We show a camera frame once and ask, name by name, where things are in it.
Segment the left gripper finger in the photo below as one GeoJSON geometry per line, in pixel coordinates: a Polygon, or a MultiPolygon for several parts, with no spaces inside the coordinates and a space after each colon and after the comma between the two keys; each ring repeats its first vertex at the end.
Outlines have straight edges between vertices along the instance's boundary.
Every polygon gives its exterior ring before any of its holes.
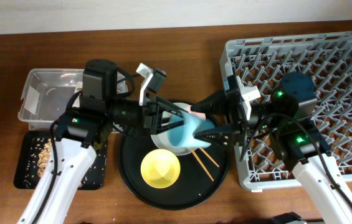
{"type": "Polygon", "coordinates": [[[184,120],[179,116],[170,116],[167,118],[161,118],[158,123],[158,131],[167,131],[173,128],[177,128],[184,124],[184,120]]]}
{"type": "Polygon", "coordinates": [[[164,112],[168,112],[170,114],[182,117],[183,111],[186,112],[185,109],[175,105],[174,103],[157,96],[156,97],[156,114],[158,116],[162,116],[164,112]]]}

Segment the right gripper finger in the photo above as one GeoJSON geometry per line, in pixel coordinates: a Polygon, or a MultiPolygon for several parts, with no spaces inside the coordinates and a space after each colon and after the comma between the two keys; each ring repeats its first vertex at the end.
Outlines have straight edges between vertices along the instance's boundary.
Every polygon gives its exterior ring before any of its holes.
{"type": "Polygon", "coordinates": [[[218,90],[204,100],[192,105],[191,111],[211,114],[225,115],[228,109],[229,97],[224,90],[218,90]]]}
{"type": "Polygon", "coordinates": [[[231,125],[216,126],[212,129],[204,131],[196,131],[193,133],[195,139],[208,142],[211,146],[218,149],[230,152],[234,148],[234,134],[235,131],[231,125]]]}

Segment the light blue plastic cup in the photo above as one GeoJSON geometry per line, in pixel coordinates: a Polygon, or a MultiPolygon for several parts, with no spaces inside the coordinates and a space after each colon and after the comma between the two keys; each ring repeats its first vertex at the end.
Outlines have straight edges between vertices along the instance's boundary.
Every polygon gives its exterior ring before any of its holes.
{"type": "Polygon", "coordinates": [[[176,148],[209,147],[211,143],[196,139],[193,134],[213,129],[216,127],[215,124],[209,119],[201,119],[187,112],[182,112],[182,114],[182,117],[174,115],[170,118],[170,124],[178,121],[183,122],[183,125],[172,128],[167,132],[170,145],[176,148]]]}

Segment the pink plastic cup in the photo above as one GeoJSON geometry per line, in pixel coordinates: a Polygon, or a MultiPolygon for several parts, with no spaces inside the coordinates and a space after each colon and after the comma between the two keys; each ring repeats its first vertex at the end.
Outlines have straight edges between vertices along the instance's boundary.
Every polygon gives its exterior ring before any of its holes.
{"type": "Polygon", "coordinates": [[[194,115],[194,116],[196,116],[196,117],[198,117],[198,118],[200,118],[200,119],[206,119],[206,115],[205,115],[204,113],[192,111],[192,110],[191,110],[191,106],[188,106],[188,107],[186,108],[186,111],[187,111],[189,114],[194,115]]]}

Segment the yellow bowl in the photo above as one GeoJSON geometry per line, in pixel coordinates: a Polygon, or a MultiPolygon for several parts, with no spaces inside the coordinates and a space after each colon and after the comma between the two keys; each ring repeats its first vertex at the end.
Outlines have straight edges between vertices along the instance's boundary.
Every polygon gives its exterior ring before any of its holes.
{"type": "Polygon", "coordinates": [[[143,180],[151,187],[165,189],[173,185],[181,173],[177,156],[166,149],[155,149],[143,158],[140,165],[143,180]]]}

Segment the white paper napkin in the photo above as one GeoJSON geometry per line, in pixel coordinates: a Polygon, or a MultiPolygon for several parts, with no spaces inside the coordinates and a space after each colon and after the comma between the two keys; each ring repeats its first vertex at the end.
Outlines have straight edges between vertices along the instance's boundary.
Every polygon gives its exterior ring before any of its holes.
{"type": "Polygon", "coordinates": [[[75,93],[83,90],[83,82],[77,82],[75,86],[75,93]]]}

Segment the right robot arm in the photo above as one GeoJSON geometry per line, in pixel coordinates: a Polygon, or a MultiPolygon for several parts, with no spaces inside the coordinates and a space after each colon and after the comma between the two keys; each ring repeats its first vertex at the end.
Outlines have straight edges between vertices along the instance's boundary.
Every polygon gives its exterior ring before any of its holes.
{"type": "Polygon", "coordinates": [[[307,191],[325,223],[352,223],[352,192],[341,176],[331,147],[311,120],[318,100],[313,80],[303,73],[284,75],[270,102],[255,104],[260,91],[244,86],[237,75],[224,88],[192,105],[191,111],[226,117],[225,126],[193,136],[216,147],[235,149],[243,160],[251,142],[270,138],[275,157],[307,191]]]}

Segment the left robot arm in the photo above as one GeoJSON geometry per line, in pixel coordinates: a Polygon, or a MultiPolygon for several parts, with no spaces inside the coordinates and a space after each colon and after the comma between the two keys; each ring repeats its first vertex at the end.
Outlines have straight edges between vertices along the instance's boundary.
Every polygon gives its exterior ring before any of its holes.
{"type": "Polygon", "coordinates": [[[132,92],[117,92],[117,75],[133,77],[115,62],[93,59],[86,63],[82,89],[70,98],[65,112],[49,128],[52,150],[45,171],[19,219],[19,223],[63,223],[85,173],[94,163],[96,150],[117,130],[129,136],[132,129],[159,134],[183,125],[168,124],[164,112],[181,116],[184,109],[156,93],[166,72],[141,63],[144,77],[139,100],[132,92]]]}

